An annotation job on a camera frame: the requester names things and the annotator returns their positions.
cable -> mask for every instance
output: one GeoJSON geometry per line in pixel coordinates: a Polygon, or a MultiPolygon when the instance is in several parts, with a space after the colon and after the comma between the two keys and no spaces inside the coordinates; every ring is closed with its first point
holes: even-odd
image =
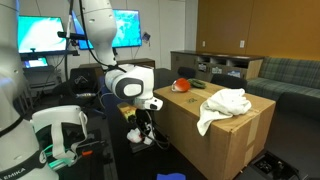
{"type": "MultiPolygon", "coordinates": [[[[62,59],[60,60],[60,62],[54,67],[54,70],[56,71],[58,66],[62,63],[63,59],[65,57],[63,56],[62,59]]],[[[46,79],[46,82],[44,83],[44,86],[42,87],[41,91],[40,91],[40,94],[38,95],[38,97],[34,100],[33,103],[36,103],[40,98],[41,98],[41,93],[44,91],[44,88],[46,87],[47,83],[48,83],[48,80],[50,78],[50,76],[54,73],[54,71],[52,73],[49,74],[49,76],[47,77],[46,79]]]]}
{"type": "MultiPolygon", "coordinates": [[[[154,133],[154,127],[153,127],[152,118],[151,118],[151,116],[150,116],[150,113],[149,113],[148,111],[145,111],[145,112],[147,113],[147,115],[148,115],[148,117],[149,117],[150,125],[151,125],[151,131],[152,131],[152,133],[153,133],[153,136],[156,137],[156,135],[155,135],[155,133],[154,133]]],[[[134,123],[135,123],[135,125],[137,126],[137,128],[139,129],[139,131],[140,131],[145,137],[147,137],[147,138],[153,140],[154,142],[156,142],[157,145],[158,145],[161,149],[163,149],[163,150],[169,149],[169,147],[170,147],[170,142],[169,142],[169,141],[164,142],[164,141],[160,141],[160,140],[157,140],[157,139],[155,139],[155,138],[150,137],[149,135],[147,135],[147,134],[141,129],[141,127],[138,125],[138,123],[137,123],[136,120],[134,121],[134,123]]]]}
{"type": "Polygon", "coordinates": [[[130,51],[131,51],[131,58],[134,59],[133,55],[132,55],[132,47],[130,48],[130,51]]]}
{"type": "Polygon", "coordinates": [[[137,54],[138,54],[139,49],[140,49],[140,46],[138,47],[138,49],[137,49],[137,51],[136,51],[136,53],[135,53],[135,55],[134,55],[133,59],[136,59],[136,56],[137,56],[137,54]]]}
{"type": "Polygon", "coordinates": [[[106,107],[105,107],[105,106],[103,105],[103,103],[102,103],[102,98],[103,98],[104,96],[110,95],[110,94],[113,94],[113,93],[104,93],[104,94],[102,94],[101,97],[99,97],[100,104],[101,104],[101,106],[102,106],[103,109],[106,109],[106,107]]]}
{"type": "Polygon", "coordinates": [[[104,88],[104,87],[106,87],[106,85],[102,85],[102,86],[100,87],[99,91],[97,92],[97,94],[100,93],[100,92],[102,91],[102,88],[104,88]]]}
{"type": "Polygon", "coordinates": [[[296,176],[298,178],[298,180],[301,180],[300,175],[299,175],[299,171],[287,163],[286,163],[286,165],[291,169],[291,171],[293,171],[294,176],[296,176]]]}
{"type": "Polygon", "coordinates": [[[36,4],[37,4],[37,7],[38,7],[39,15],[42,16],[41,15],[41,11],[40,11],[40,7],[39,7],[39,4],[38,4],[38,0],[36,0],[36,4]]]}

table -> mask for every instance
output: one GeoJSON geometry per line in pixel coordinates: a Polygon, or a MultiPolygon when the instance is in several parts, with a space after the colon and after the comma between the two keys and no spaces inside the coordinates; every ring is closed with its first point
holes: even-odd
{"type": "MultiPolygon", "coordinates": [[[[171,85],[177,78],[179,76],[176,72],[164,68],[154,69],[154,89],[171,85]]],[[[186,175],[187,179],[205,179],[173,146],[169,150],[162,150],[154,145],[133,154],[126,136],[135,126],[123,119],[117,108],[117,104],[120,102],[123,102],[123,100],[112,94],[105,95],[103,98],[119,180],[156,179],[158,173],[169,174],[177,172],[186,175]]]]}

wooden shelf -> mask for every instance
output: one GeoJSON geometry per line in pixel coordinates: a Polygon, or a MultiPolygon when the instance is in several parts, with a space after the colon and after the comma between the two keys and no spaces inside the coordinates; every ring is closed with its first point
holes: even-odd
{"type": "Polygon", "coordinates": [[[205,53],[197,51],[171,51],[171,70],[181,66],[196,69],[196,78],[210,81],[213,74],[229,74],[244,79],[258,76],[262,56],[205,53]]]}

shelf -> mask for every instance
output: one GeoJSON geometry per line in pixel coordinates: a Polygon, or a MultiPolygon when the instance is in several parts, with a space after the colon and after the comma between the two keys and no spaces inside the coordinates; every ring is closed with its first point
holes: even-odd
{"type": "Polygon", "coordinates": [[[247,56],[196,51],[171,51],[171,70],[185,66],[196,69],[196,78],[210,81],[213,74],[228,74],[244,79],[258,76],[262,56],[247,56]]]}
{"type": "MultiPolygon", "coordinates": [[[[68,51],[68,55],[79,56],[77,50],[68,51]]],[[[43,56],[57,56],[65,55],[65,51],[51,51],[51,52],[34,52],[34,53],[20,53],[21,60],[30,60],[30,58],[38,58],[43,56]]]]}

computer screen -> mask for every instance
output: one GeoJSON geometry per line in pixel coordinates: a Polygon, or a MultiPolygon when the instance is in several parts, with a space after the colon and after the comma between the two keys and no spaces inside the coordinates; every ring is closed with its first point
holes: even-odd
{"type": "Polygon", "coordinates": [[[22,61],[24,68],[44,67],[48,66],[47,59],[45,57],[39,57],[35,60],[22,61]]]}
{"type": "Polygon", "coordinates": [[[19,16],[18,49],[19,53],[63,51],[66,39],[59,38],[63,31],[59,17],[19,16]]]}
{"type": "MultiPolygon", "coordinates": [[[[112,41],[112,47],[135,47],[141,46],[141,28],[140,28],[140,17],[139,11],[137,10],[113,10],[116,24],[117,24],[117,34],[112,41]]],[[[84,34],[83,28],[73,13],[73,21],[75,26],[75,31],[77,34],[84,34]]],[[[85,40],[79,40],[79,49],[88,49],[85,40]]]]}

